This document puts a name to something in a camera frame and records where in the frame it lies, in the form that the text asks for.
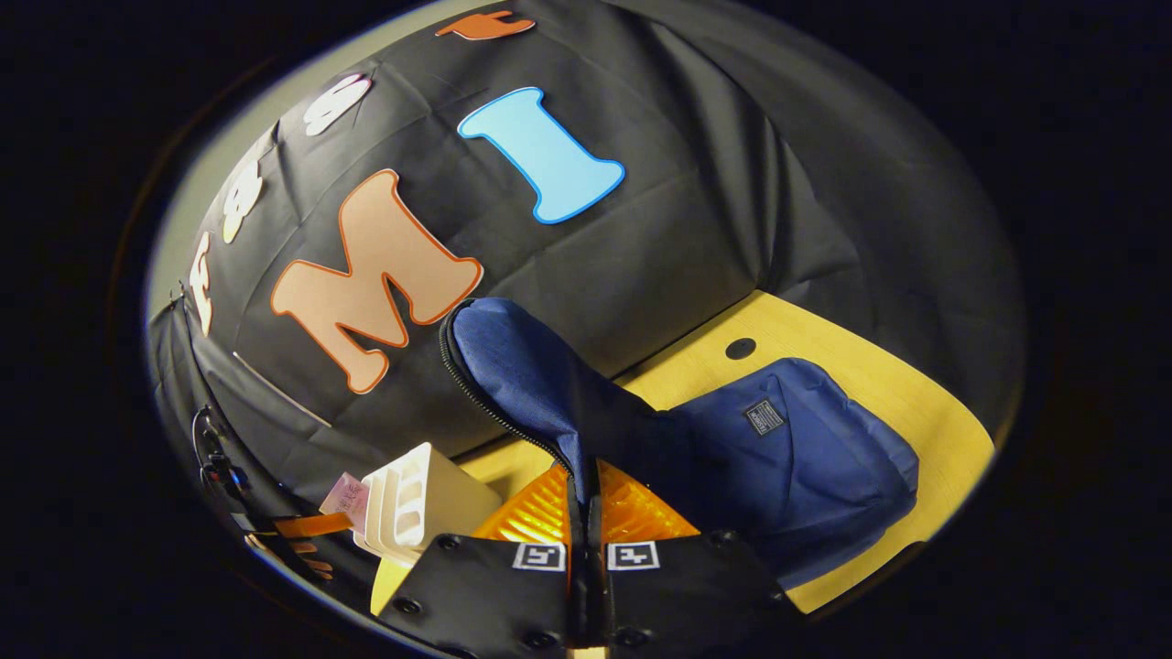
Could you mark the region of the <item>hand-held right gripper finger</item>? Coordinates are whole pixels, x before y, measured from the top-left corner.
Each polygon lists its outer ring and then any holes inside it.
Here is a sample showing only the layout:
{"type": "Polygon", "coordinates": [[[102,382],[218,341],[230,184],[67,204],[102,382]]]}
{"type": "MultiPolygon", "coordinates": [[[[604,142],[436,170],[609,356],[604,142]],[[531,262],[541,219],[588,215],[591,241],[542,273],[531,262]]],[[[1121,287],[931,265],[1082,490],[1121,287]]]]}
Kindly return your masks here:
{"type": "Polygon", "coordinates": [[[573,489],[548,467],[471,534],[438,534],[379,621],[456,658],[565,658],[581,632],[573,489]]]}
{"type": "Polygon", "coordinates": [[[770,658],[799,612],[738,534],[702,531],[604,460],[585,529],[582,605],[609,658],[770,658]]]}

